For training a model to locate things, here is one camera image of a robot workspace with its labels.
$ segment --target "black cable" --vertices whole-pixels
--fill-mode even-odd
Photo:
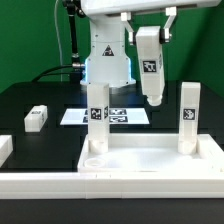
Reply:
[[[37,82],[39,79],[41,79],[43,76],[46,76],[46,75],[50,75],[49,73],[50,72],[53,72],[53,71],[57,71],[59,69],[64,69],[64,68],[72,68],[72,65],[62,65],[62,66],[57,66],[57,67],[54,67],[54,68],[51,68],[51,69],[48,69],[44,72],[42,72],[40,75],[38,75],[36,78],[34,78],[32,80],[32,82]]]

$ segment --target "white foam block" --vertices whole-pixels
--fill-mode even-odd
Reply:
[[[47,120],[47,106],[34,106],[25,117],[25,131],[39,132]]]
[[[0,135],[0,167],[6,161],[13,150],[12,136]]]

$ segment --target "white post with marker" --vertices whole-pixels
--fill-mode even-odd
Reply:
[[[200,90],[200,83],[182,83],[178,144],[182,154],[196,152]]]
[[[88,139],[91,152],[108,151],[109,84],[93,83],[87,86]]]
[[[141,27],[136,35],[142,94],[152,106],[162,101],[164,89],[163,52],[160,26]]]

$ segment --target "white box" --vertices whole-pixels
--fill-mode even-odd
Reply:
[[[47,106],[34,106],[24,119],[25,131],[39,132],[47,118]]]

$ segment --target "white pillar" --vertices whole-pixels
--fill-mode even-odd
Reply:
[[[196,152],[200,90],[200,83],[182,83],[178,144],[182,154]]]
[[[89,150],[101,154],[108,151],[109,84],[93,83],[87,87]]]

